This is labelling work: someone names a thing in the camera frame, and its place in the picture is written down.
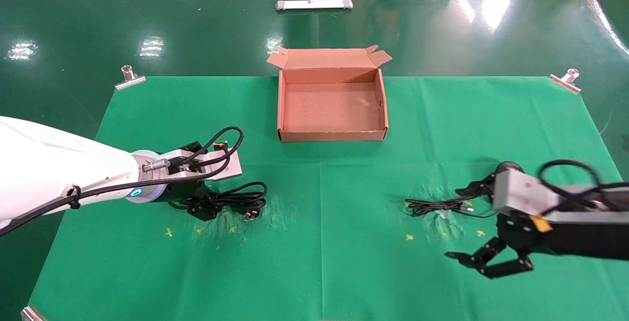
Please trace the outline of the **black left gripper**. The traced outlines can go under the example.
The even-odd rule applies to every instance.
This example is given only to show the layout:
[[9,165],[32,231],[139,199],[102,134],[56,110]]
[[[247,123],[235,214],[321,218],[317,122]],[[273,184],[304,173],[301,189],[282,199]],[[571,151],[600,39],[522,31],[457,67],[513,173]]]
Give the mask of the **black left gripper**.
[[188,181],[167,184],[164,202],[184,205],[191,201],[189,214],[198,220],[208,222],[217,218],[223,207],[212,202],[218,193],[211,190],[204,181]]

